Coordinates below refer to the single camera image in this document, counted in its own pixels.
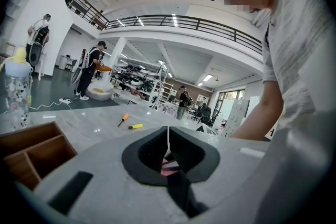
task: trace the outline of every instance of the orange screwdriver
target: orange screwdriver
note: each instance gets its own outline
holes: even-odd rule
[[[118,127],[120,126],[121,123],[123,123],[125,120],[127,120],[129,116],[130,116],[130,115],[129,115],[128,113],[126,113],[126,114],[124,115],[124,117],[122,118],[121,122],[119,123]]]

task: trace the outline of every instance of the balcony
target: balcony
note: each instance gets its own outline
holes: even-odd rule
[[[261,41],[236,28],[201,18],[181,15],[142,15],[109,21],[86,0],[65,0],[69,9],[99,30],[131,26],[180,27],[201,31],[229,39],[258,54],[262,54]]]

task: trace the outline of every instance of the brown wall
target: brown wall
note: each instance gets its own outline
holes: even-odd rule
[[[203,96],[209,97],[209,101],[208,101],[208,105],[209,105],[211,95],[212,95],[211,92],[204,91],[204,90],[201,90],[199,88],[196,88],[196,87],[193,87],[193,86],[190,86],[190,85],[187,85],[187,84],[183,84],[183,83],[178,82],[178,81],[173,80],[173,79],[166,79],[166,82],[169,83],[169,84],[174,84],[173,90],[177,91],[176,98],[179,98],[180,94],[182,92],[182,90],[179,90],[179,88],[182,85],[185,85],[185,87],[187,88],[187,92],[190,94],[190,96],[193,99],[193,104],[196,104],[197,97],[198,97],[199,94],[201,94]]]

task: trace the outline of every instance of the black shirt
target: black shirt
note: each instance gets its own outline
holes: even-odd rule
[[[178,106],[184,108],[184,102],[187,101],[187,95],[185,92],[182,92],[180,95],[180,100],[182,100],[183,102],[180,102],[180,104]]]
[[[100,55],[100,51],[99,50],[95,50],[94,52],[92,52],[90,54],[90,59],[89,59],[89,70],[91,71],[95,71],[96,70],[96,64],[93,62],[93,60],[99,60],[99,55]]]

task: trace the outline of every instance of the wooden box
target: wooden box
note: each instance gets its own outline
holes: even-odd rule
[[[0,154],[13,180],[31,190],[77,155],[55,122],[0,136]]]

